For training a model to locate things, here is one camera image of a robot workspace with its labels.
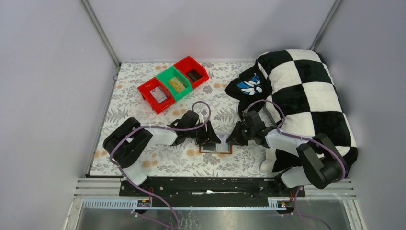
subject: gray wall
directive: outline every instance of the gray wall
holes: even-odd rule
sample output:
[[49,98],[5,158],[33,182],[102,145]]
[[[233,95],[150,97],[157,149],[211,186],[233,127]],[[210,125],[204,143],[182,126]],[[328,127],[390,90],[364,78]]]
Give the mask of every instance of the gray wall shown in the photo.
[[318,49],[359,146],[350,177],[369,230],[405,225],[405,16],[404,0],[345,1]]
[[0,229],[62,227],[113,75],[78,0],[0,1]]
[[334,0],[90,0],[121,61],[254,60],[310,47]]

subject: red plastic bin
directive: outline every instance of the red plastic bin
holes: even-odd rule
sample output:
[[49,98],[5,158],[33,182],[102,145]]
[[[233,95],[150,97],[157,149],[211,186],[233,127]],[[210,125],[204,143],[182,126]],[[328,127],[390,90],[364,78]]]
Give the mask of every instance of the red plastic bin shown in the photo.
[[[155,89],[156,87],[159,87],[166,96],[166,99],[161,103],[159,103],[151,94],[151,90]],[[138,86],[137,89],[140,91],[144,100],[147,100],[151,104],[151,107],[157,114],[175,103],[175,99],[173,98],[172,94],[156,77],[153,77],[144,84]]]
[[[201,66],[195,59],[193,59],[191,56],[187,56],[184,59],[178,61],[175,65],[173,65],[176,69],[179,70],[191,83],[192,88],[195,89],[199,85],[201,85],[203,82],[207,81],[209,79],[209,75],[206,72],[206,69]],[[197,81],[193,82],[188,75],[186,75],[189,71],[194,69],[197,71],[202,77],[198,79]]]

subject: black object in bin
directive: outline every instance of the black object in bin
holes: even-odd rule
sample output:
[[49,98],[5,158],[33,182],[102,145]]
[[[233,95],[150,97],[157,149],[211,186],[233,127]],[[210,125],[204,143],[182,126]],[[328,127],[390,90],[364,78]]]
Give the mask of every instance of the black object in bin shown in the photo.
[[192,80],[193,82],[199,80],[202,78],[202,75],[200,75],[196,70],[192,69],[191,71],[187,72],[186,75]]

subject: floral tablecloth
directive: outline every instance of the floral tablecloth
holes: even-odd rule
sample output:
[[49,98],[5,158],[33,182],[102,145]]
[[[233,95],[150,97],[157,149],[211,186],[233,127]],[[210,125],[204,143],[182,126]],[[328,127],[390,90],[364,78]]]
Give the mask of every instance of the floral tablecloth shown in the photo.
[[[123,63],[102,127],[99,144],[94,154],[90,175],[121,175],[115,165],[109,162],[109,156],[102,144],[123,121],[135,117],[142,125],[165,126],[192,109],[195,101],[208,102],[216,134],[231,134],[236,121],[238,100],[229,97],[224,88],[238,75],[251,67],[253,63],[205,63],[203,66],[210,79],[177,101],[160,114],[152,110],[144,101],[137,87],[171,66],[168,63]],[[208,113],[204,104],[196,105],[197,112]],[[270,124],[267,115],[260,115],[266,125]],[[183,144],[169,147],[149,145],[141,154],[137,163],[142,165],[149,176],[210,176],[210,177],[267,177],[259,171],[265,159],[265,149],[253,141],[245,147],[233,146],[232,154],[199,153],[194,141],[187,139]]]

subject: blue logo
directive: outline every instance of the blue logo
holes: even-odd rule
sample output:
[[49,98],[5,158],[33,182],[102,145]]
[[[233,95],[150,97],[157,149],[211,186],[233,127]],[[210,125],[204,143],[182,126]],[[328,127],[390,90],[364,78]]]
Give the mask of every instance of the blue logo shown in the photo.
[[244,80],[238,83],[237,86],[244,94],[254,95],[262,93],[261,80],[255,73],[254,76],[251,78],[251,80],[249,81]]

